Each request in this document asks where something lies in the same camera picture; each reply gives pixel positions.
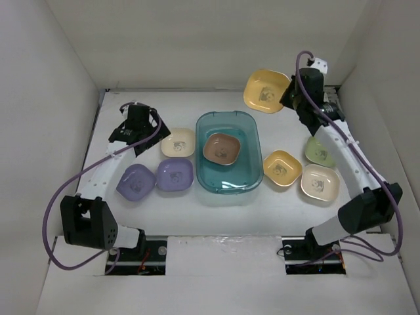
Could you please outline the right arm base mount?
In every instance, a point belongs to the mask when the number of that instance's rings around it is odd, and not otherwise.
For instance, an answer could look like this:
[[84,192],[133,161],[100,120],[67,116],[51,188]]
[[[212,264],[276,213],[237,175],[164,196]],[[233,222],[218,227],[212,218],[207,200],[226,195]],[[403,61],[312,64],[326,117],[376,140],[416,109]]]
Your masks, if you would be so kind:
[[282,238],[277,255],[284,259],[287,275],[346,274],[338,241],[310,248],[303,236]]

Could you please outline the brown square plate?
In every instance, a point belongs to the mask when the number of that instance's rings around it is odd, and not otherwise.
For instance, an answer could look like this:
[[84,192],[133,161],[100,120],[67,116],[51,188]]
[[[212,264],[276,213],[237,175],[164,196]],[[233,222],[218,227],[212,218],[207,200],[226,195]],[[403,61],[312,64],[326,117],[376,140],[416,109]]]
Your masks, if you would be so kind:
[[203,156],[210,162],[228,166],[236,162],[241,150],[241,142],[225,133],[214,133],[203,147]]

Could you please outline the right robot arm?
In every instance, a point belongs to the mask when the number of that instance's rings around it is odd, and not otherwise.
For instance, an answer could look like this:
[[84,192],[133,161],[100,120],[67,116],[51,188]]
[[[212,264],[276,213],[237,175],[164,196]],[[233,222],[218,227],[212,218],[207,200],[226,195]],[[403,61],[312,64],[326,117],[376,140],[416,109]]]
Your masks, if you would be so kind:
[[324,101],[324,75],[316,68],[297,68],[281,104],[296,111],[299,121],[326,148],[346,184],[350,201],[324,223],[306,231],[303,250],[313,259],[323,255],[333,243],[396,219],[397,243],[385,252],[364,240],[359,245],[391,257],[399,253],[404,226],[398,208],[403,191],[398,183],[390,184],[368,161],[352,136],[345,115],[339,107]]

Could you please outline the yellow plate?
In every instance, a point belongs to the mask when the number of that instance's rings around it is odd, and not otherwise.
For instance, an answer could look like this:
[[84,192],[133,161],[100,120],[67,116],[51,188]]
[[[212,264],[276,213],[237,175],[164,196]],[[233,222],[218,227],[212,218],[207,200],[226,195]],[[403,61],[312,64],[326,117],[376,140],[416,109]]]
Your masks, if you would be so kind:
[[283,109],[280,99],[289,84],[290,79],[284,73],[259,69],[250,75],[243,100],[252,110],[274,114]]
[[301,176],[303,166],[288,152],[276,150],[264,159],[263,170],[277,186],[289,187]]

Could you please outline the cream plate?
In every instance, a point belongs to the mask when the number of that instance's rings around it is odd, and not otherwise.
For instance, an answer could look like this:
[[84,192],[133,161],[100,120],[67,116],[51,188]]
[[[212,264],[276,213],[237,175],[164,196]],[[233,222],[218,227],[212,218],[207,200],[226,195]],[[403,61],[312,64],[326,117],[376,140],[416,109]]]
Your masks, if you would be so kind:
[[303,169],[300,186],[308,197],[331,202],[339,195],[340,179],[333,169],[310,164]]
[[161,151],[169,158],[188,158],[195,148],[195,132],[187,128],[172,128],[171,134],[161,141]]

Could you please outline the purple plate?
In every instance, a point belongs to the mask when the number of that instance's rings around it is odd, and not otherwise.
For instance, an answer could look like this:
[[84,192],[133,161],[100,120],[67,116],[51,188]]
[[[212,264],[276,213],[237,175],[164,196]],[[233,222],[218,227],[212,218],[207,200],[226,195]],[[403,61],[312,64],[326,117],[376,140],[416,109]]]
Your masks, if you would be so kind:
[[130,165],[121,176],[116,191],[131,202],[147,196],[156,185],[156,176],[143,164]]
[[164,192],[179,192],[189,189],[194,181],[192,162],[183,157],[162,161],[156,171],[157,187]]

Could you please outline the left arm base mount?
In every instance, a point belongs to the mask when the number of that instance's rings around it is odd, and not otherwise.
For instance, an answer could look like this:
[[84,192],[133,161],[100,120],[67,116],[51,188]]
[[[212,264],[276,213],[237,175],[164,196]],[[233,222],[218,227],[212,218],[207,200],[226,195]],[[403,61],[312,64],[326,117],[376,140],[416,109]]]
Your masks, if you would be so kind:
[[141,253],[120,249],[120,256],[108,276],[164,276],[167,258],[167,238],[146,238]]

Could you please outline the green square plate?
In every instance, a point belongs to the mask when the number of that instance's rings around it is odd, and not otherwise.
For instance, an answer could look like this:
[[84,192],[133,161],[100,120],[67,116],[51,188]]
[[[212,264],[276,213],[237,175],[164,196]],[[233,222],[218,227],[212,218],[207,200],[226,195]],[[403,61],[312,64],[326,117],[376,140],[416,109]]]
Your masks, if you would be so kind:
[[304,154],[307,160],[312,163],[324,166],[334,167],[335,162],[330,153],[313,136],[310,136],[306,142]]

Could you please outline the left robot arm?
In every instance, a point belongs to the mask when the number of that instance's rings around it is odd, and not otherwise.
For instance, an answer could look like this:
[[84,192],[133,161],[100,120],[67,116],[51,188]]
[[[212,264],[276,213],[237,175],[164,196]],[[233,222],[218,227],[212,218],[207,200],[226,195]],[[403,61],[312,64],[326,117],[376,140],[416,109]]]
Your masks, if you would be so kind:
[[108,251],[114,248],[132,260],[146,254],[145,232],[117,223],[106,196],[143,152],[171,133],[155,108],[132,102],[120,108],[124,121],[108,138],[104,157],[93,164],[93,174],[74,196],[60,202],[64,239],[70,245]]

